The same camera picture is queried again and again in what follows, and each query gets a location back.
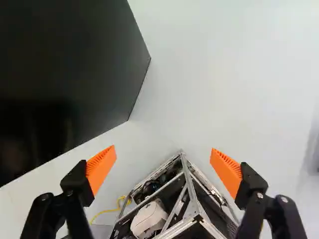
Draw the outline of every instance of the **white component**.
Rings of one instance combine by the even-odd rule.
[[[131,231],[138,239],[147,239],[157,230],[163,228],[168,218],[161,206],[160,199],[156,199],[144,207],[135,215],[131,223]]]

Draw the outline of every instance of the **screw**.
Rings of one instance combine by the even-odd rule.
[[[46,194],[43,194],[42,196],[41,196],[41,201],[45,201],[45,200],[47,200],[49,198],[49,195],[46,193]]]
[[[67,197],[70,197],[72,194],[73,194],[73,191],[72,191],[72,190],[69,190],[69,191],[66,192],[66,196],[67,196]]]
[[[261,194],[261,193],[257,193],[257,197],[260,198],[260,199],[263,199],[263,198],[264,198],[264,195]]]
[[[288,199],[286,197],[281,197],[281,200],[284,202],[284,203],[287,203],[288,202]]]

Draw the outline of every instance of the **black screen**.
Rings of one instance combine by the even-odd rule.
[[[126,0],[0,11],[1,186],[125,122],[151,58]]]

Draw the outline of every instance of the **metal frame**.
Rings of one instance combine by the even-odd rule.
[[[156,235],[154,239],[172,239],[175,236],[179,235],[186,229],[190,228],[191,226],[199,223],[204,230],[207,230],[209,234],[211,234],[215,239],[227,239],[226,236],[223,235],[221,231],[219,231],[214,224],[211,223],[211,220],[209,219],[209,216],[205,212],[204,208],[202,207],[201,203],[199,202],[195,186],[193,184],[193,181],[195,181],[197,184],[200,185],[200,189],[204,191],[206,194],[213,194],[216,195],[218,202],[214,197],[209,196],[212,200],[212,203],[216,203],[217,205],[223,205],[225,207],[228,207],[233,219],[229,218],[235,226],[238,226],[238,219],[233,213],[232,208],[228,205],[227,201],[223,197],[223,195],[208,181],[208,179],[205,177],[205,175],[192,163],[190,163],[186,157],[185,154],[181,151],[174,157],[170,158],[167,162],[163,163],[159,168],[157,168],[155,171],[153,171],[146,179],[141,181],[139,184],[137,184],[133,190],[130,192],[130,196],[136,195],[138,191],[141,189],[141,187],[149,180],[157,178],[159,175],[161,175],[163,172],[166,171],[167,167],[170,167],[175,163],[176,160],[181,160],[182,164],[182,171],[179,172],[174,178],[169,180],[165,185],[163,185],[161,188],[159,188],[157,191],[155,191],[152,195],[147,197],[145,200],[143,200],[141,203],[139,203],[134,209],[132,209],[130,212],[128,212],[126,215],[123,215],[125,206],[127,204],[127,200],[129,197],[126,198],[126,201],[124,203],[124,206],[122,207],[122,210],[118,216],[118,219],[115,222],[115,226],[113,229],[113,232],[115,232],[116,225],[123,225],[130,218],[132,218],[135,213],[145,206],[147,203],[152,201],[155,197],[159,196],[161,192],[167,188],[168,185],[171,185],[172,183],[175,183],[177,180],[179,180],[181,177],[185,177],[185,185],[182,188],[177,201],[174,204],[174,207],[172,211],[170,212],[168,219],[162,228],[160,234]],[[180,219],[179,222],[174,224],[173,226],[169,227],[171,224],[172,219],[175,217],[175,215],[180,214],[179,212],[176,213],[178,207],[181,204],[181,201],[183,197],[188,194],[189,196],[189,202],[186,208],[186,211],[183,214],[183,217]]]

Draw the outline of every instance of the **yellow cable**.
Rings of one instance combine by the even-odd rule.
[[[93,221],[101,214],[103,213],[110,213],[110,212],[116,212],[116,211],[119,211],[121,209],[121,206],[120,206],[120,200],[124,201],[124,199],[126,198],[126,196],[121,196],[119,197],[117,200],[116,200],[116,205],[117,205],[117,208],[115,209],[110,209],[110,210],[104,210],[104,211],[101,211],[99,212],[98,214],[96,214],[90,221],[90,225],[92,225]],[[129,198],[128,200],[128,203],[126,205],[129,205],[131,204],[131,199]]]

